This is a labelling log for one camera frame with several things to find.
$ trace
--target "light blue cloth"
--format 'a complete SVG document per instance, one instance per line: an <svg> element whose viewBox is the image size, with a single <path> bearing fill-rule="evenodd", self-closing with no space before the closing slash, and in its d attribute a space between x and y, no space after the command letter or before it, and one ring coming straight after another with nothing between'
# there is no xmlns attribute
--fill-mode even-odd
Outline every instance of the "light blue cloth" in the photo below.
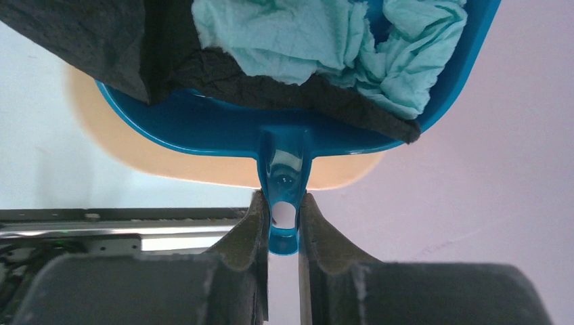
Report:
<svg viewBox="0 0 574 325"><path fill-rule="evenodd" d="M300 85L318 73L413 119L462 34L465 3L384 0L393 27L377 46L365 19L367 3L195 0L192 13L202 47L230 53L249 76Z"/></svg>

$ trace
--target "white surface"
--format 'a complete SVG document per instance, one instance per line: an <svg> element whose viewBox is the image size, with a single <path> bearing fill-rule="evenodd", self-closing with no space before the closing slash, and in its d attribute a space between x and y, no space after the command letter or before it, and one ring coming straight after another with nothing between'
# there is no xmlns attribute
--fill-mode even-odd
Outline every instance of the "white surface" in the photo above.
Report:
<svg viewBox="0 0 574 325"><path fill-rule="evenodd" d="M514 264L574 324L572 17L572 0L503 0L452 109L365 179L315 193L324 215L382 260ZM114 162L70 115L63 63L2 25L0 44L0 209L248 204ZM296 262L270 257L272 325L299 323Z"/></svg>

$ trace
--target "beige mat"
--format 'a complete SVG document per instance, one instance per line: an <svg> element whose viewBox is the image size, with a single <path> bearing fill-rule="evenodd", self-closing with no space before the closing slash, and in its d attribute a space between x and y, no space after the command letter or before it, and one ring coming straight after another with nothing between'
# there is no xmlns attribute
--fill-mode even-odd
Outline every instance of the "beige mat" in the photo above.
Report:
<svg viewBox="0 0 574 325"><path fill-rule="evenodd" d="M75 113L92 138L109 154L144 173L247 188L260 188L251 158L194 156L164 148L141 136L111 109L94 80L70 67L68 89ZM382 152L313 160L307 188L339 188L360 179L378 163Z"/></svg>

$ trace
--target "blue plastic tray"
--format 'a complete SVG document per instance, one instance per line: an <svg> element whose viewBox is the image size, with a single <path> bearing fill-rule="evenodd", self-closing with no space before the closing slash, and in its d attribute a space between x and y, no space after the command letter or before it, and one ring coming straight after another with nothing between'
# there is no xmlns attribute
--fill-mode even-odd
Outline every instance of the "blue plastic tray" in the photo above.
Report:
<svg viewBox="0 0 574 325"><path fill-rule="evenodd" d="M381 3L370 1L368 18L373 26L385 24ZM423 131L446 113L461 92L499 4L500 0L468 0L468 23L460 42L431 89L424 113L417 118ZM201 97L192 90L174 91L161 104L149 107L97 84L118 115L157 144L188 154L256 159L270 210L281 201L299 210L313 158L378 152L402 144L309 110L243 108ZM280 255L297 252L297 226L271 227L269 250Z"/></svg>

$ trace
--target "blue handle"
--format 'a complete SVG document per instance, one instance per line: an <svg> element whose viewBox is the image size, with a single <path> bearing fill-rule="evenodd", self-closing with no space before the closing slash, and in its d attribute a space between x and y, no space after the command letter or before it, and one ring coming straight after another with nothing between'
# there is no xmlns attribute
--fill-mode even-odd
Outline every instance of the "blue handle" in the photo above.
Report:
<svg viewBox="0 0 574 325"><path fill-rule="evenodd" d="M269 251L277 255L291 255L299 249L299 207L311 172L311 152L308 129L297 126L266 128L261 136L257 169L263 193L272 207L287 202L297 212L293 228L269 230Z"/></svg>

